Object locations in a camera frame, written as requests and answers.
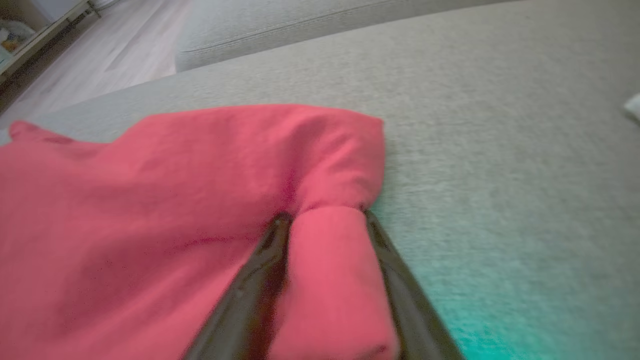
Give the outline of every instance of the gray sofa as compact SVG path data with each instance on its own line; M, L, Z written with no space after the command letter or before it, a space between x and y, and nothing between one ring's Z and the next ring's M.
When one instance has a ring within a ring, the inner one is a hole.
M621 106L640 91L638 19L636 0L461 8L232 58L29 120L108 142L146 115L213 106L380 117L387 169L373 210L469 359L637 359L640 126Z
M505 0L195 1L175 54L180 71L406 17Z

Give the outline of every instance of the light wood flooring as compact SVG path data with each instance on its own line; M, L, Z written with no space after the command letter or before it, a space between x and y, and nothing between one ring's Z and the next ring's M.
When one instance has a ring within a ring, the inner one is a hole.
M175 73L191 0L121 0L87 16L3 89L0 129Z

